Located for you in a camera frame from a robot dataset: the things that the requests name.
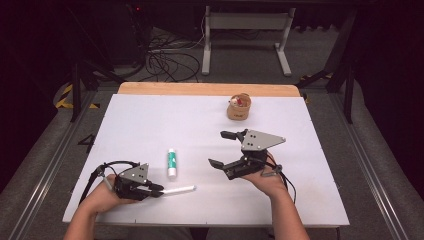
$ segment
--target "human arm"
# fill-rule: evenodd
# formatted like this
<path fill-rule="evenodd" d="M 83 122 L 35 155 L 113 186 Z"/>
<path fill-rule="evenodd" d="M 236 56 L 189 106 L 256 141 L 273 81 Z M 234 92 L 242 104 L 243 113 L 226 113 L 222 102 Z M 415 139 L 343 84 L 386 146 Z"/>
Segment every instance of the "human arm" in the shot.
<path fill-rule="evenodd" d="M 113 186 L 115 175 L 107 177 Z M 94 225 L 98 213 L 107 212 L 110 209 L 135 200 L 120 199 L 115 192 L 111 191 L 105 182 L 101 182 L 87 198 L 78 206 L 68 226 L 64 240 L 94 239 Z"/>
<path fill-rule="evenodd" d="M 264 172 L 271 172 L 271 167 L 265 166 Z M 300 220 L 299 213 L 284 186 L 280 175 L 263 177 L 262 171 L 243 176 L 265 193 L 271 201 L 272 225 L 276 240 L 306 240 L 308 234 Z"/>

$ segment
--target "wire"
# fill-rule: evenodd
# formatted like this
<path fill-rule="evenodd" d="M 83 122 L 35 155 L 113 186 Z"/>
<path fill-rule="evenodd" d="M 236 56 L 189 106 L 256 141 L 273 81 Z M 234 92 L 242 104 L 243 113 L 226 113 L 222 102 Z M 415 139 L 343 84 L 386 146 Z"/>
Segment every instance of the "wire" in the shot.
<path fill-rule="evenodd" d="M 267 156 L 274 163 L 273 169 L 275 169 L 277 167 L 277 163 L 275 162 L 274 158 L 269 154 L 269 152 L 267 152 Z M 281 175 L 281 178 L 283 178 L 284 181 L 287 181 L 292 186 L 293 191 L 294 191 L 293 203 L 296 204 L 296 197 L 297 197 L 296 188 L 294 187 L 293 183 L 286 177 L 286 175 L 282 171 L 280 172 L 280 175 Z"/>

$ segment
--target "glue stick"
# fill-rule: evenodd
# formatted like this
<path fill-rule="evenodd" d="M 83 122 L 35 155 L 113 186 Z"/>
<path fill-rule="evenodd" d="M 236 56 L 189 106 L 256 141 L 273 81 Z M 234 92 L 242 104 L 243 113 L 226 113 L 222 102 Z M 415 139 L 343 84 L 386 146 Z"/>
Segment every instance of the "glue stick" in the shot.
<path fill-rule="evenodd" d="M 168 150 L 168 177 L 177 176 L 177 158 L 175 156 L 175 150 L 170 148 Z"/>

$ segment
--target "white tabletop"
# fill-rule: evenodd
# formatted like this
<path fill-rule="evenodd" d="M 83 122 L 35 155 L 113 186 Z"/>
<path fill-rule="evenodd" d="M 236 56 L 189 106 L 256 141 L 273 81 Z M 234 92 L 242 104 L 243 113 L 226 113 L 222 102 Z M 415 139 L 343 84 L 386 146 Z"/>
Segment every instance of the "white tabletop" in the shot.
<path fill-rule="evenodd" d="M 148 179 L 165 189 L 196 185 L 194 192 L 147 198 L 100 214 L 98 222 L 125 225 L 270 226 L 269 199 L 243 179 L 228 180 L 208 158 L 238 160 L 240 142 L 221 131 L 253 129 L 286 138 L 269 148 L 297 190 L 296 207 L 308 227 L 348 225 L 327 160 L 303 98 L 252 97 L 249 118 L 227 118 L 229 97 L 117 94 L 73 191 L 63 221 L 70 222 L 88 178 L 104 162 L 149 163 Z M 177 156 L 175 179 L 167 177 L 167 152 Z M 117 165 L 122 171 L 128 165 Z"/>

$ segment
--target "pen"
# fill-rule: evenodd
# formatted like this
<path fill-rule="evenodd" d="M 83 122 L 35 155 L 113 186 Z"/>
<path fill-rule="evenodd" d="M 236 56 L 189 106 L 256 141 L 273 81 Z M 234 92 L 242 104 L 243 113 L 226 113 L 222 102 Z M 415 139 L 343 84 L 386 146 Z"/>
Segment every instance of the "pen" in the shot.
<path fill-rule="evenodd" d="M 183 192 L 191 192 L 196 190 L 196 186 L 188 186 L 188 187 L 180 187 L 180 188 L 174 188 L 174 189 L 165 189 L 162 190 L 163 194 L 173 194 L 173 193 L 183 193 Z"/>

